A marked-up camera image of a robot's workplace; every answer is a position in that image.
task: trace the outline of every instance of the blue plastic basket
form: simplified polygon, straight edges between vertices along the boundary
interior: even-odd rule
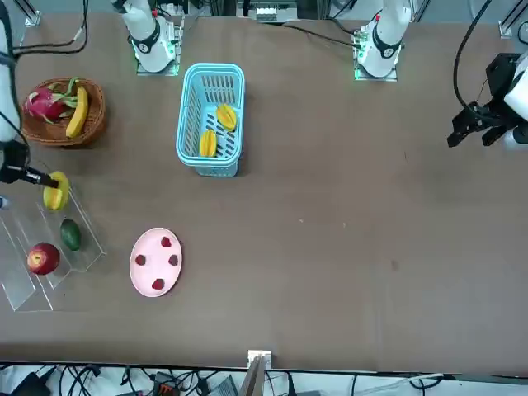
[[[193,64],[185,73],[181,93],[176,151],[180,160],[202,176],[232,177],[242,152],[244,73],[236,64]],[[237,126],[228,132],[216,119],[216,108],[230,105]],[[218,145],[213,158],[200,156],[200,137],[214,130]]]

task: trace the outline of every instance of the pink plate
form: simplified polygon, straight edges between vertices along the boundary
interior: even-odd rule
[[[130,279],[146,297],[159,297],[176,283],[182,271],[182,246],[168,229],[150,229],[130,254]]]

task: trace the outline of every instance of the banana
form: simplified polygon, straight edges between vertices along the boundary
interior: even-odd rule
[[[70,139],[78,136],[83,130],[84,122],[88,114],[88,93],[83,87],[77,88],[77,107],[72,119],[66,128],[66,136]]]

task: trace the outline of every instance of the yellow fruit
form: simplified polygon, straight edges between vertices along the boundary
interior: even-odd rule
[[[66,128],[66,136],[70,139],[78,136],[83,130],[84,121],[88,114],[88,93],[83,87],[77,88],[77,107]]]
[[[213,130],[205,130],[200,138],[200,155],[202,157],[214,157],[216,154],[216,133]]]
[[[44,187],[42,198],[44,206],[51,210],[60,210],[68,202],[69,181],[62,172],[53,172],[49,175],[53,180],[59,182],[59,188]]]
[[[237,126],[237,115],[233,108],[225,103],[216,108],[216,118],[228,132],[234,131]]]

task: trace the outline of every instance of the strawberry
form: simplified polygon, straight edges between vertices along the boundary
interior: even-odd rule
[[[135,257],[135,263],[138,266],[144,266],[146,262],[147,262],[147,257],[145,257],[143,254],[138,254]]]
[[[172,245],[171,245],[171,241],[170,241],[170,239],[167,238],[167,237],[163,237],[163,238],[162,238],[162,246],[163,246],[164,248],[169,248],[169,247],[171,247]]]
[[[165,281],[161,278],[157,278],[157,280],[152,283],[152,288],[155,290],[161,290],[164,286]]]
[[[177,266],[178,265],[178,256],[176,254],[173,254],[172,256],[170,256],[170,258],[168,259],[168,262],[171,264],[171,266]]]

